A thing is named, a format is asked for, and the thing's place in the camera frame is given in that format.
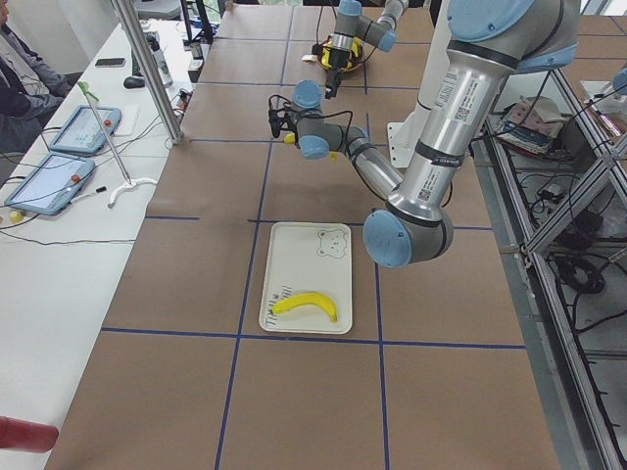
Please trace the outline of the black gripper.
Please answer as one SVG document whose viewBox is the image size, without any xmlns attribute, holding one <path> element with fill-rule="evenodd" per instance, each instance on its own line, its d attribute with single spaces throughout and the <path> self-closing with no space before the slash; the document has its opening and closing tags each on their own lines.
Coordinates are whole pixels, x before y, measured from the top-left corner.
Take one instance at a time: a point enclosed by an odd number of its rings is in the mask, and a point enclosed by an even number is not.
<svg viewBox="0 0 627 470">
<path fill-rule="evenodd" d="M 294 110 L 285 110 L 283 124 L 286 132 L 297 134 L 297 113 Z"/>
<path fill-rule="evenodd" d="M 325 79 L 325 96 L 334 97 L 335 91 L 339 89 L 342 83 L 342 71 L 348 66 L 349 51 L 346 49 L 331 46 L 328 54 L 328 65 L 330 72 Z"/>
</svg>

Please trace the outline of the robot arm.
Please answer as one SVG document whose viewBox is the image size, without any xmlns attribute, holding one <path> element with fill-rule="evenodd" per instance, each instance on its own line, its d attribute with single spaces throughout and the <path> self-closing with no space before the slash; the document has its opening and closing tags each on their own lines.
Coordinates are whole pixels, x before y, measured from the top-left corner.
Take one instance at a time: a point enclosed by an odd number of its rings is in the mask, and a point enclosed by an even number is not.
<svg viewBox="0 0 627 470">
<path fill-rule="evenodd" d="M 361 128 L 329 123 L 320 104 L 337 91 L 356 39 L 382 51 L 392 48 L 407 6 L 389 1 L 372 21 L 359 2 L 341 2 L 326 84 L 303 80 L 287 105 L 268 113 L 272 131 L 293 132 L 306 159 L 343 154 L 383 199 L 384 208 L 364 223 L 363 240 L 370 257 L 386 267 L 435 259 L 450 247 L 454 229 L 442 201 L 500 86 L 514 74 L 568 65 L 580 21 L 576 1 L 452 1 L 443 6 L 438 23 L 451 33 L 449 66 L 409 167 L 399 172 Z"/>
<path fill-rule="evenodd" d="M 328 56 L 330 70 L 325 81 L 326 99 L 337 95 L 356 39 L 380 51 L 391 51 L 397 39 L 398 22 L 408 9 L 409 3 L 406 0 L 387 0 L 383 13 L 375 22 L 362 14 L 360 1 L 339 2 Z"/>
</svg>

